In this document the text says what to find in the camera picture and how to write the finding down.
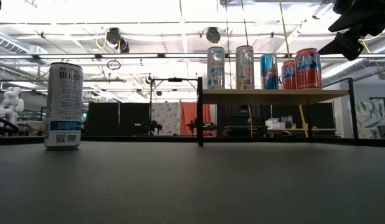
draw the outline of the white can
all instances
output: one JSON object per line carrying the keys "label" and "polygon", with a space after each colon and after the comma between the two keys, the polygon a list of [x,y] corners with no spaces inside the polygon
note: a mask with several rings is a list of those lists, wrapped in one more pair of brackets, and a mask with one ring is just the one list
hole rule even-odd
{"label": "white can", "polygon": [[207,50],[207,88],[223,90],[224,78],[224,49],[211,47]]}
{"label": "white can", "polygon": [[254,49],[240,46],[235,53],[235,85],[238,90],[255,88]]}
{"label": "white can", "polygon": [[45,121],[47,149],[76,149],[82,126],[83,70],[70,63],[52,63]]}

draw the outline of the black tabletop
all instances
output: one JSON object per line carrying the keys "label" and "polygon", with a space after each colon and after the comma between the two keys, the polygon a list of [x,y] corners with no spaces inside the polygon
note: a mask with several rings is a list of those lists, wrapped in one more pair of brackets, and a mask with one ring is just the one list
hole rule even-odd
{"label": "black tabletop", "polygon": [[385,223],[385,148],[0,146],[0,223]]}

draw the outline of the red can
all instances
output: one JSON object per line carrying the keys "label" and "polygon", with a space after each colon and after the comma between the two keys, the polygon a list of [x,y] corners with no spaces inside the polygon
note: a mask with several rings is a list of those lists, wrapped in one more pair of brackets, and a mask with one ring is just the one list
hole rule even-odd
{"label": "red can", "polygon": [[297,79],[295,75],[295,60],[287,60],[281,68],[283,90],[296,90]]}
{"label": "red can", "polygon": [[295,57],[298,90],[321,90],[321,63],[317,49],[303,49]]}

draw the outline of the orange curtain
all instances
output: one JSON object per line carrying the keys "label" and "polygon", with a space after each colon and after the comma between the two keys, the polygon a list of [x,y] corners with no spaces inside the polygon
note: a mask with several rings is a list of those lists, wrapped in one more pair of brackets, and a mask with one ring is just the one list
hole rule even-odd
{"label": "orange curtain", "polygon": [[[204,123],[211,122],[211,106],[204,105],[202,109],[204,115]],[[190,128],[186,125],[191,122],[194,122],[194,119],[197,118],[197,103],[181,103],[181,120],[180,120],[180,135],[191,135]],[[211,131],[204,131],[205,134],[209,134]],[[197,129],[194,129],[194,135],[197,134]]]}

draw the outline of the aluminum can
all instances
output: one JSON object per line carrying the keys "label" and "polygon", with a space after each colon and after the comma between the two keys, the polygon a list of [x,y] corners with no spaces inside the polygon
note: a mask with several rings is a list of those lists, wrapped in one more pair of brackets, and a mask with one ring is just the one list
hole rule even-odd
{"label": "aluminum can", "polygon": [[260,57],[260,79],[263,90],[278,90],[277,55],[265,54]]}
{"label": "aluminum can", "polygon": [[223,90],[224,79],[224,49],[211,47],[207,50],[207,89]]}
{"label": "aluminum can", "polygon": [[235,50],[235,85],[238,90],[255,89],[254,49],[240,46]]}
{"label": "aluminum can", "polygon": [[70,63],[52,63],[45,120],[47,149],[76,149],[82,125],[83,70]]}
{"label": "aluminum can", "polygon": [[317,49],[303,49],[295,57],[297,89],[321,90],[321,61]]}
{"label": "aluminum can", "polygon": [[282,64],[281,77],[282,77],[283,90],[297,89],[297,77],[295,75],[295,60],[287,60]]}

